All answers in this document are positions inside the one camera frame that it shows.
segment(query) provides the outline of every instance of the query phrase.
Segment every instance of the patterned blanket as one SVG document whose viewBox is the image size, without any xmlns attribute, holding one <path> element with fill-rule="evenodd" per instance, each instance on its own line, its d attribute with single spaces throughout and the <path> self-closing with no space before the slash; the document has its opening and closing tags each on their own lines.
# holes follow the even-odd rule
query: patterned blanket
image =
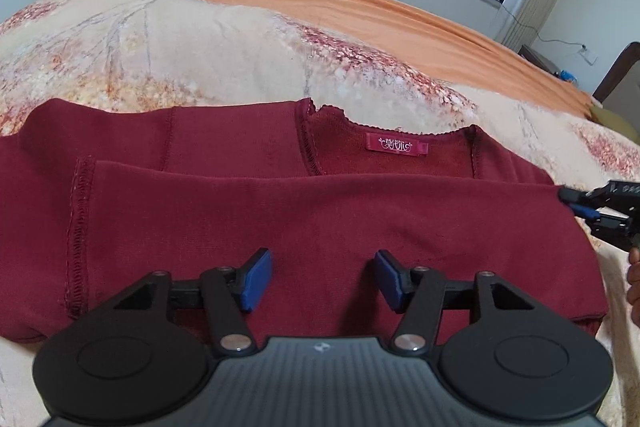
<svg viewBox="0 0 640 427">
<path fill-rule="evenodd" d="M 0 135 L 50 98 L 116 112 L 313 97 L 350 120 L 414 133 L 475 123 L 545 169 L 588 189 L 640 181 L 640 148 L 560 112 L 417 71 L 349 36 L 266 9 L 201 0 L 42 0 L 0 24 Z M 598 340 L 616 374 L 600 410 L 612 427 L 640 423 L 640 330 L 628 319 L 626 254 L 591 238 L 610 313 Z M 0 425 L 46 417 L 31 383 L 33 349 L 0 339 Z"/>
</svg>

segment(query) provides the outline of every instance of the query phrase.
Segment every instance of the finger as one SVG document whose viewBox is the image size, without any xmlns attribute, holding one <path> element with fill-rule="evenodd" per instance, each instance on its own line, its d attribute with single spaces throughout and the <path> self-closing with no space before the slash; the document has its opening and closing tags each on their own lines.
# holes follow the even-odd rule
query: finger
<svg viewBox="0 0 640 427">
<path fill-rule="evenodd" d="M 629 284 L 640 282 L 640 263 L 632 264 L 626 271 L 626 281 Z"/>
<path fill-rule="evenodd" d="M 631 308 L 631 320 L 636 326 L 640 327 L 640 303 Z"/>
<path fill-rule="evenodd" d="M 629 250 L 629 264 L 640 263 L 640 249 L 638 247 L 632 247 Z"/>
<path fill-rule="evenodd" d="M 629 304 L 635 304 L 640 299 L 640 283 L 632 284 L 629 291 L 626 292 L 626 301 Z"/>
</svg>

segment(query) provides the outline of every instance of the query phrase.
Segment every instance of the maroon garment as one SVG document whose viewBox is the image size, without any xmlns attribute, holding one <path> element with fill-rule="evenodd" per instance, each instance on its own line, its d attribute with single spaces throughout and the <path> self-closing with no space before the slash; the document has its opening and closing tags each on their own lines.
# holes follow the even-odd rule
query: maroon garment
<svg viewBox="0 0 640 427">
<path fill-rule="evenodd" d="M 368 132 L 428 152 L 367 150 Z M 262 246 L 274 276 L 249 318 L 258 338 L 388 336 L 398 316 L 368 264 L 379 248 L 450 278 L 493 270 L 592 326 L 606 313 L 594 252 L 556 187 L 477 127 L 374 130 L 308 100 L 146 114 L 52 100 L 0 139 L 0 187 L 0 334 L 16 341 L 149 271 L 194 279 Z M 463 321 L 445 321 L 441 339 Z"/>
</svg>

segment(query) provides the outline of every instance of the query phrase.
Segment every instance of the clothing label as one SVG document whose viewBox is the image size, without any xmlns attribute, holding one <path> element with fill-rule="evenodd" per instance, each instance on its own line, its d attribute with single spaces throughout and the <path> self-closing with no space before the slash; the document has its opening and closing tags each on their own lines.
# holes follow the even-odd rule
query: clothing label
<svg viewBox="0 0 640 427">
<path fill-rule="evenodd" d="M 405 156 L 421 156 L 429 152 L 429 144 L 414 138 L 368 132 L 367 150 L 390 152 L 391 154 L 402 154 Z"/>
</svg>

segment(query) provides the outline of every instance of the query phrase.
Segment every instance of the power cord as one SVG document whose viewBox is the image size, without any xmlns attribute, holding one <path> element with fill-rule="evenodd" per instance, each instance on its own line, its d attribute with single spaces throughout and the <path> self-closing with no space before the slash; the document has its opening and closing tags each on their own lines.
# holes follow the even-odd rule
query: power cord
<svg viewBox="0 0 640 427">
<path fill-rule="evenodd" d="M 518 18 L 511 13 L 509 10 L 507 10 L 503 5 L 500 5 L 500 7 L 507 12 L 509 15 L 511 15 L 511 17 L 513 17 L 514 22 L 518 25 L 518 26 L 522 26 L 523 28 L 531 28 L 533 31 L 535 31 L 536 35 L 538 36 L 538 38 L 540 39 L 540 41 L 542 42 L 561 42 L 562 44 L 567 44 L 568 46 L 581 46 L 584 50 L 587 49 L 586 44 L 583 44 L 582 42 L 567 42 L 567 41 L 563 41 L 561 39 L 543 39 L 540 36 L 540 33 L 538 33 L 537 28 L 535 28 L 534 26 L 529 26 L 528 24 L 523 24 L 521 23 Z"/>
</svg>

